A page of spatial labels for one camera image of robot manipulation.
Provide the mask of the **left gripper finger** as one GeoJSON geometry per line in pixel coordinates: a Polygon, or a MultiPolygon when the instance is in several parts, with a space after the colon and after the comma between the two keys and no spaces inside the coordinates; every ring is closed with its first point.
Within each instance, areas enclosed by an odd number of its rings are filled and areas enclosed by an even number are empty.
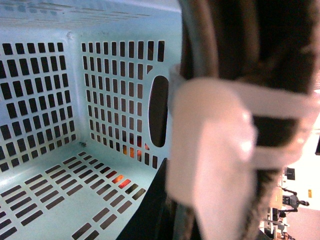
{"type": "MultiPolygon", "coordinates": [[[[209,0],[218,52],[218,77],[269,89],[311,93],[316,53],[313,39],[320,19],[316,0],[209,0]]],[[[253,117],[258,129],[257,146],[284,147],[298,131],[294,118],[253,117]]],[[[236,240],[253,240],[258,216],[267,207],[271,189],[283,167],[253,171],[252,210],[245,210],[236,240]]],[[[200,240],[199,220],[191,207],[178,204],[185,217],[174,220],[174,237],[200,240]]]]}

